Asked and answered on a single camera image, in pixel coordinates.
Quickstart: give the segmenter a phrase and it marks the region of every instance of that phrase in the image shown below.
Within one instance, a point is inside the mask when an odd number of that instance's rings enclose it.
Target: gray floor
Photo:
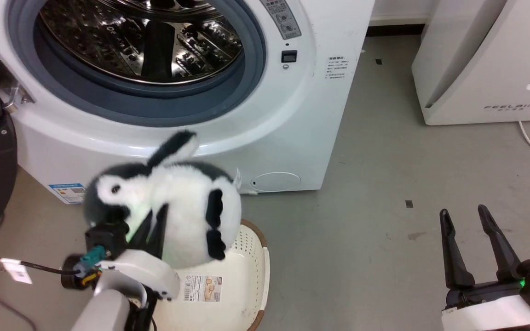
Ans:
[[[418,45],[413,36],[366,40],[322,190],[244,197],[245,218],[271,250],[260,330],[441,330],[444,207],[477,281],[494,280],[496,270],[480,203],[519,257],[530,258],[530,148],[514,123],[424,125],[410,74]],[[530,123],[525,128],[530,134]],[[83,247],[79,207],[63,205],[25,172],[7,214],[0,256],[55,266]],[[32,277],[38,286],[0,271],[0,295],[41,330],[69,329],[88,293],[64,291],[47,274]],[[0,308],[0,330],[8,329],[29,330]]]

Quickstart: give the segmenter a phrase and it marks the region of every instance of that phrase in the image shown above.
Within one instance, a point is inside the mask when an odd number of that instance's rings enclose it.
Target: stuffed animal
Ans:
[[[212,164],[188,160],[196,149],[197,135],[180,131],[146,164],[105,170],[87,188],[86,220],[91,226],[125,223],[129,243],[144,241],[137,230],[150,223],[149,237],[164,231],[161,257],[173,268],[223,260],[240,227],[240,174],[233,179]]]

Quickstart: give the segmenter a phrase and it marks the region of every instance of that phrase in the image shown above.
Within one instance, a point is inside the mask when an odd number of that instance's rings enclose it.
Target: blue and white sticker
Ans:
[[[67,203],[83,203],[85,187],[81,184],[56,184],[49,186]]]

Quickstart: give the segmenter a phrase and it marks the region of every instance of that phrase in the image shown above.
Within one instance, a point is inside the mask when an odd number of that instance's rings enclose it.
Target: black cable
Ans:
[[[38,270],[42,270],[44,272],[49,272],[49,273],[54,273],[54,274],[78,274],[79,271],[78,270],[59,270],[59,269],[54,269],[54,268],[49,268],[49,267],[46,267],[46,266],[42,266],[40,264],[36,264],[36,263],[32,263],[32,262],[25,262],[25,261],[20,261],[19,264],[23,265],[23,266],[26,266],[28,268],[35,268],[35,269],[38,269]],[[7,310],[9,310],[9,312],[13,313],[14,315],[16,315],[17,317],[25,320],[26,323],[28,323],[28,325],[30,325],[30,327],[32,328],[33,331],[36,331],[36,324],[30,319],[28,318],[27,316],[25,316],[24,314],[22,314],[21,312],[19,312],[18,310],[16,310],[15,308],[13,308],[12,306],[10,306],[8,303],[4,302],[3,300],[0,299],[0,306],[2,306],[3,308],[6,308]]]

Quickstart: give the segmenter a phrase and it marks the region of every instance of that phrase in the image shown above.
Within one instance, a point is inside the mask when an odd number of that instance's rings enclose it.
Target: laundry basket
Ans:
[[[161,331],[254,331],[269,293],[269,251],[259,228],[242,220],[223,261],[177,270],[179,297],[156,305]]]

